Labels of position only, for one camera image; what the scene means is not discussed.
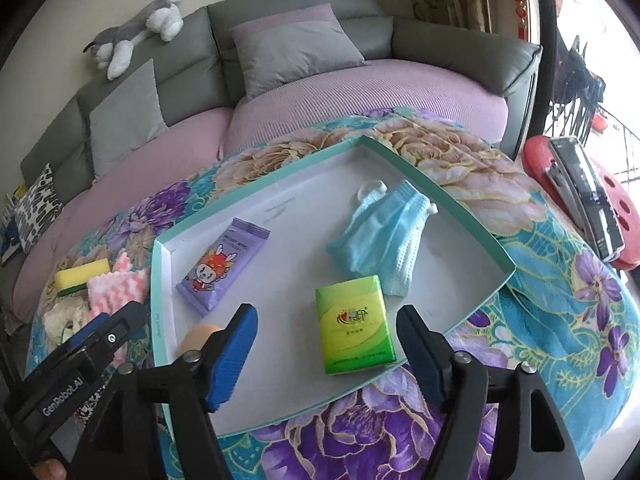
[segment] green tissue pack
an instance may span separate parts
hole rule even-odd
[[[316,305],[327,374],[395,362],[396,351],[377,276],[317,288]]]

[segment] stuffed animal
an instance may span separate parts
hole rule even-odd
[[[131,63],[133,47],[160,34],[163,41],[171,41],[183,25],[180,10],[175,6],[182,0],[154,0],[120,27],[106,28],[83,50],[87,50],[98,64],[107,69],[107,79],[120,76]]]

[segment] gray sofa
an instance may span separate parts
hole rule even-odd
[[[378,0],[225,0],[184,19],[170,43],[155,36],[139,44],[125,74],[113,82],[97,75],[65,105],[21,163],[27,186],[47,163],[56,192],[68,203],[94,179],[89,113],[150,58],[154,59],[162,115],[168,126],[244,96],[244,80],[230,29],[242,22],[331,3],[345,33],[366,59],[396,58],[453,70],[505,98],[507,129],[500,148],[514,157],[525,137],[542,48],[513,38],[385,16]],[[10,302],[24,258],[0,271],[0,301]]]

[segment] gray pillow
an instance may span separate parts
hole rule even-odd
[[[15,207],[15,223],[18,227],[20,245],[29,254],[43,232],[62,211],[62,202],[53,188],[51,166],[47,164],[33,186]]]
[[[154,60],[127,77],[89,114],[95,177],[167,130],[158,102]]]
[[[366,64],[330,4],[241,23],[231,35],[247,99],[304,77]]]

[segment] finger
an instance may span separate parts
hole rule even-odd
[[[54,459],[40,462],[33,468],[33,473],[38,480],[66,480],[64,466]]]

